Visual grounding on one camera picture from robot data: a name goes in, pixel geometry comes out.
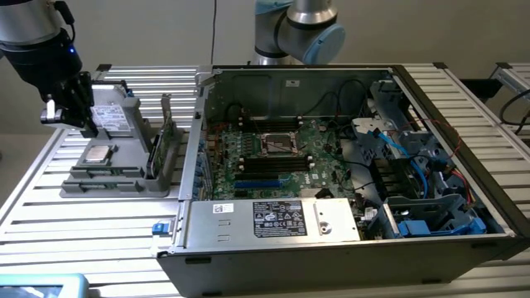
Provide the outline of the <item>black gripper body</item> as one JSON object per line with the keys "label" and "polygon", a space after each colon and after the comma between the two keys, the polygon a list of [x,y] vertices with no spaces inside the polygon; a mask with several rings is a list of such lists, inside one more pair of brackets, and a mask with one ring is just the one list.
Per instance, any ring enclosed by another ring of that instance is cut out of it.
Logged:
{"label": "black gripper body", "polygon": [[78,76],[80,56],[66,29],[50,40],[31,45],[2,42],[2,52],[22,80],[35,86],[43,99],[60,96],[60,85]]}

